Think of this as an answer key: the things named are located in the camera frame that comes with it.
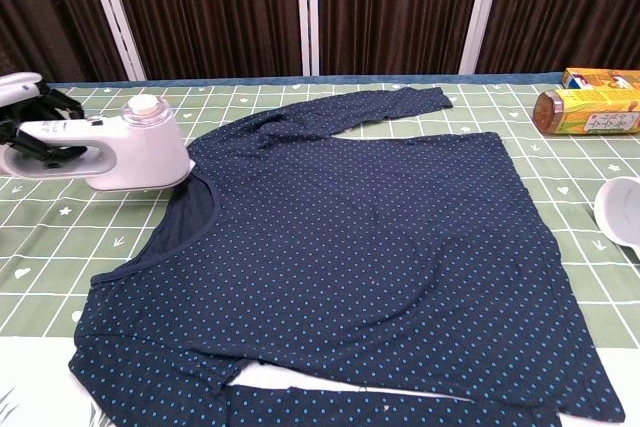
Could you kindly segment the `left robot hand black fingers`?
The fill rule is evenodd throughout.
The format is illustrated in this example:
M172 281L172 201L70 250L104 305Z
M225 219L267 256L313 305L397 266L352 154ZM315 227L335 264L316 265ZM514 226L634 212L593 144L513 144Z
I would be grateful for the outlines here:
M36 72L18 72L1 77L1 144L28 158L56 167L85 153L86 147L52 147L37 138L20 133L24 122L83 119L81 104L51 88Z

